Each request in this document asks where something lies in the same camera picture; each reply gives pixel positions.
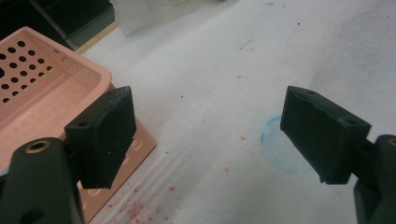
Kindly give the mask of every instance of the pink plastic tray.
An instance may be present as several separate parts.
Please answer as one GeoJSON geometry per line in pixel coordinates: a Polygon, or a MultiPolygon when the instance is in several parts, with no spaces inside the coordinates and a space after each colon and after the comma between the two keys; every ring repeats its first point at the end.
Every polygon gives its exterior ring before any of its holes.
{"type": "Polygon", "coordinates": [[[64,126],[105,92],[111,74],[30,28],[0,42],[0,171],[22,144],[64,138],[64,126]]]}

